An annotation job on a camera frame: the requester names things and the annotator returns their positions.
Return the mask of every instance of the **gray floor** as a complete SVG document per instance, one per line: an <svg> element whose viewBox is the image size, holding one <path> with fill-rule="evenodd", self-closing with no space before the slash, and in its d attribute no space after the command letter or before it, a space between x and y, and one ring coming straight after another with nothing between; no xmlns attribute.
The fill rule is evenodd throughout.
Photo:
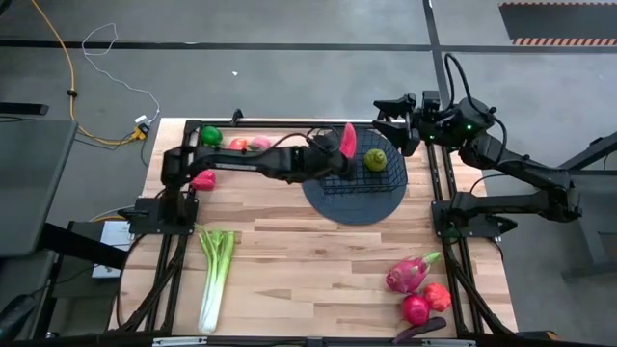
<svg viewBox="0 0 617 347"><path fill-rule="evenodd" d="M123 40L428 44L420 0L41 0L66 40L82 40L108 22ZM442 44L509 45L496 1L433 0ZM480 15L482 20L475 20ZM110 39L113 33L99 33ZM0 17L0 39L53 40L29 1ZM135 118L151 115L147 96L96 73L71 50L76 115L100 136L118 138ZM617 129L612 97L617 54L457 54L475 97L498 108L511 149L557 165ZM430 52L126 51L97 58L101 67L159 99L163 117L370 119L371 103L437 88ZM0 100L44 102L50 119L67 118L67 64L58 49L0 48ZM460 97L462 88L457 89ZM492 129L500 136L499 129ZM151 151L148 142L147 153ZM75 144L50 213L65 225L133 203L145 177L139 147L114 152ZM617 158L608 167L617 166ZM489 193L529 187L509 178L488 181ZM521 331L553 330L564 339L615 344L613 278L566 284L560 272L586 261L574 226L516 217L504 236L505 269ZM84 307L109 303L84 302ZM65 317L66 332L102 329Z"/></svg>

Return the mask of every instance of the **celery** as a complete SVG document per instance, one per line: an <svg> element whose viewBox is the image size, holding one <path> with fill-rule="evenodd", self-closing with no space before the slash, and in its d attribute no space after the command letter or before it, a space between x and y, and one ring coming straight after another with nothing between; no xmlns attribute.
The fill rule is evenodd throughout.
<svg viewBox="0 0 617 347"><path fill-rule="evenodd" d="M214 333L223 301L225 279L233 254L233 231L208 230L195 226L199 232L201 249L208 260L208 278L201 301L199 329L204 334Z"/></svg>

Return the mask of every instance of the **white cable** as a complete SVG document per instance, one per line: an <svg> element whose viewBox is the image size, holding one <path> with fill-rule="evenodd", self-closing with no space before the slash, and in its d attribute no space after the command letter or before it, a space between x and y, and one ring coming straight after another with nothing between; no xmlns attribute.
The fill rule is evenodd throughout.
<svg viewBox="0 0 617 347"><path fill-rule="evenodd" d="M112 213L112 212L116 212L116 211L122 210L122 209L124 209L124 208L130 208L130 207L133 207L133 206L134 206L134 205L128 205L128 206L123 206L123 207L114 208L114 209L111 209L111 210L109 210L109 211L105 211L105 212L103 212L103 213L101 213L101 214L97 215L96 217L92 217L92 218L91 218L88 222L92 222L93 220L95 220L95 219L97 219L97 218L100 218L100 217L103 217L103 216L105 216L105 215L108 215L108 214L110 214L110 213Z"/></svg>
<svg viewBox="0 0 617 347"><path fill-rule="evenodd" d="M90 53L86 50L86 41L88 41L88 39L97 31L101 30L101 29L105 29L107 27L113 27L114 28L114 39L112 40L112 42L109 44L109 47L107 47L107 49L103 52L103 53ZM118 31L116 30L116 23L109 23L109 24L105 24L103 26L100 26L94 30L92 30L87 36L86 38L81 42L81 49L84 51L84 57L86 58L86 60L88 60L88 62L90 62L90 64L96 69L96 71L106 75L107 77L109 77L109 79L111 79L114 82L118 82L122 85L124 85L128 90L133 91L133 92L138 92L138 93L146 93L150 96L150 98L152 99L152 101L154 101L154 103L156 103L156 113L154 114L154 116L151 119L148 119L148 121L150 123L153 123L157 118L158 115L161 113L161 105L158 103L158 100L156 100L156 98L154 97L154 95L152 95L152 93L148 92L148 91L144 91L144 90L140 90L140 89L136 89L133 88L131 86L129 86L128 84L126 84L126 82L121 81L117 78L114 78L112 75L109 74L109 72L100 69L96 66L96 64L92 61L92 59L90 59L90 56L104 56L105 54L107 54L111 49L112 46L114 45L114 43L118 40Z"/></svg>

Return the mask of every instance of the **black wire basket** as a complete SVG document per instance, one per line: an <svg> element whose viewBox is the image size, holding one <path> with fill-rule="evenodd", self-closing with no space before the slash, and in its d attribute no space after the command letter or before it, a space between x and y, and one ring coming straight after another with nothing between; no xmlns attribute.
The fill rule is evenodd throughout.
<svg viewBox="0 0 617 347"><path fill-rule="evenodd" d="M388 158L386 168L378 173L369 170L364 164L364 155L371 149L381 149ZM397 187L407 185L405 159L382 135L373 130L356 132L356 171L351 181L330 175L319 180L324 194L358 194L391 192Z"/></svg>

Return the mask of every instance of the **wooden table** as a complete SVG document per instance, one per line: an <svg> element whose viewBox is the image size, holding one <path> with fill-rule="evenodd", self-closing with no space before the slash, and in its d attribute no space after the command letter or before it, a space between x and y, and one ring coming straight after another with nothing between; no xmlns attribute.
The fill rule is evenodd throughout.
<svg viewBox="0 0 617 347"><path fill-rule="evenodd" d="M161 120L143 196L153 197L162 189L162 154L180 144L185 121ZM276 140L289 132L224 130L227 140L255 135ZM296 138L282 145L302 142ZM216 334L392 337L407 328L398 308L403 296L387 289L386 272L403 257L441 252L442 246L432 228L429 205L433 192L424 146L406 160L409 183L401 204L384 221L361 227L339 225L319 215L299 184L288 185L258 173L217 171L216 189L198 193L198 222L237 231L237 242ZM468 190L481 172L462 164L456 155L452 161L459 190ZM475 192L484 194L484 185L478 184ZM123 319L152 286L160 243L160 236L145 237L127 262L121 284ZM480 239L469 240L469 252L480 294L503 323L516 330L499 252ZM206 269L199 240L191 237L174 334L199 334ZM424 283L430 282L447 286L442 261L432 267ZM469 301L462 287L460 291L471 327ZM161 310L166 294L163 297ZM451 308L441 315L448 326L426 336L455 336Z"/></svg>

